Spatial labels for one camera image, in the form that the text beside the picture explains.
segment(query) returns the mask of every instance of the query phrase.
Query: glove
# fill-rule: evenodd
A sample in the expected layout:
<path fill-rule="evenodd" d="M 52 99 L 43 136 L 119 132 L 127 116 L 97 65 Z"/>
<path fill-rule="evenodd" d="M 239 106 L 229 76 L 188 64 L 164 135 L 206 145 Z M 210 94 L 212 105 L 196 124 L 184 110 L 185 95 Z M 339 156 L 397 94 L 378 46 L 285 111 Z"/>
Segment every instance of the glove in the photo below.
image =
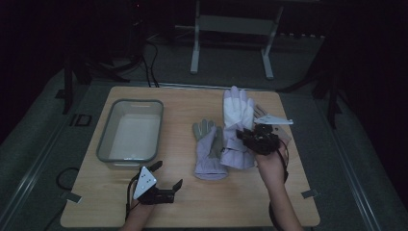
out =
<path fill-rule="evenodd" d="M 210 120 L 194 123 L 192 131 L 197 140 L 197 162 L 194 174 L 202 180 L 220 180 L 228 175 L 226 166 L 219 163 L 222 150 L 222 129 Z"/>
<path fill-rule="evenodd" d="M 253 99 L 246 97 L 245 90 L 238 90 L 234 86 L 224 93 L 224 150 L 220 162 L 225 166 L 238 169 L 255 166 L 253 155 L 248 152 L 242 140 L 237 138 L 237 130 L 243 131 L 243 128 L 252 130 L 253 105 Z"/>

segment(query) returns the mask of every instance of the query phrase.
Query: plastic container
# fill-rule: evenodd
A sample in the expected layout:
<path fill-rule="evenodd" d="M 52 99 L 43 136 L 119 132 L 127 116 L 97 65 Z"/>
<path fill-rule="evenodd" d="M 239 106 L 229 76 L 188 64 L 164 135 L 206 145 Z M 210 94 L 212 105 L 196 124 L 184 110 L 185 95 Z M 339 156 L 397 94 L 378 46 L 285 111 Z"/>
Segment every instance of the plastic container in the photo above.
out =
<path fill-rule="evenodd" d="M 152 161 L 158 151 L 163 112 L 160 100 L 117 100 L 96 150 L 98 159 L 120 169 Z"/>

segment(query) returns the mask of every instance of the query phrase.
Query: metal stand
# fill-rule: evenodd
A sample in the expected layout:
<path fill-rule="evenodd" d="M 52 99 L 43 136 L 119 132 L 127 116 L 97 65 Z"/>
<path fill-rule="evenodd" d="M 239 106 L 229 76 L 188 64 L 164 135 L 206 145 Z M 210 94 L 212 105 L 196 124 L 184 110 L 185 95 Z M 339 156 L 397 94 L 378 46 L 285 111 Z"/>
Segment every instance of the metal stand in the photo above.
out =
<path fill-rule="evenodd" d="M 200 1 L 196 0 L 195 4 L 194 47 L 191 58 L 191 74 L 196 74 L 198 72 L 198 61 L 200 56 L 200 31 L 216 31 L 268 36 L 268 43 L 265 48 L 261 50 L 261 55 L 266 77 L 269 80 L 273 79 L 269 52 L 273 39 L 276 36 L 276 30 L 282 15 L 283 7 L 279 8 L 278 14 L 274 20 L 264 20 L 200 14 Z"/>
<path fill-rule="evenodd" d="M 291 92 L 313 81 L 318 84 L 313 89 L 314 98 L 322 99 L 329 92 L 327 120 L 333 129 L 336 128 L 335 115 L 340 111 L 337 105 L 339 83 L 344 70 L 350 65 L 356 43 L 348 33 L 349 23 L 336 20 L 325 38 L 319 52 L 313 60 L 305 78 L 291 86 L 276 92 Z"/>

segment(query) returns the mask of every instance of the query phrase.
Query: tabletop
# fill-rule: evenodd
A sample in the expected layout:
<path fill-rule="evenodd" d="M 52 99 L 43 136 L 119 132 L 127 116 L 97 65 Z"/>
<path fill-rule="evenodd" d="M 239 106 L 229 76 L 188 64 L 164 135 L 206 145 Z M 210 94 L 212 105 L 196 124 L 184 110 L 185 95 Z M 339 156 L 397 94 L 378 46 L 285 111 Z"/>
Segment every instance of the tabletop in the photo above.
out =
<path fill-rule="evenodd" d="M 98 160 L 99 144 L 109 111 L 118 99 L 157 99 L 165 110 L 155 161 L 163 166 L 153 174 L 159 189 L 171 189 L 180 179 L 182 188 L 174 203 L 156 206 L 146 227 L 255 227 L 271 226 L 268 216 L 268 192 L 258 169 L 229 168 L 228 177 L 205 181 L 193 174 L 196 141 L 192 124 L 202 118 L 222 126 L 224 90 L 114 87 L 99 117 L 89 148 L 81 165 L 73 193 L 81 195 L 80 203 L 67 202 L 61 218 L 65 227 L 120 227 L 124 223 L 126 192 L 130 179 L 139 172 L 110 169 Z M 286 118 L 279 95 L 272 91 L 247 91 L 267 112 Z M 282 128 L 292 137 L 289 125 Z M 286 188 L 294 210 L 303 226 L 319 224 L 319 213 L 309 191 L 295 141 L 288 146 L 290 160 Z"/>

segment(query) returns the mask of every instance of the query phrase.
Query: white metal frame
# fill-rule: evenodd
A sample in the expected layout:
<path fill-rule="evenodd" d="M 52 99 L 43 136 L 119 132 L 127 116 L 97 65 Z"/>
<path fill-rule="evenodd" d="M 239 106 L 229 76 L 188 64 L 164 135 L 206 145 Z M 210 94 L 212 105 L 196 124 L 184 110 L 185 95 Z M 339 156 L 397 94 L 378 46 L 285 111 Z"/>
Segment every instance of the white metal frame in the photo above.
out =
<path fill-rule="evenodd" d="M 194 47 L 192 49 L 191 74 L 196 74 L 198 72 L 200 31 L 217 31 L 268 36 L 267 45 L 261 49 L 261 55 L 267 79 L 273 79 L 269 52 L 273 39 L 276 36 L 276 30 L 282 15 L 283 7 L 279 8 L 278 14 L 274 20 L 264 20 L 200 14 L 200 0 L 196 0 L 195 4 Z"/>

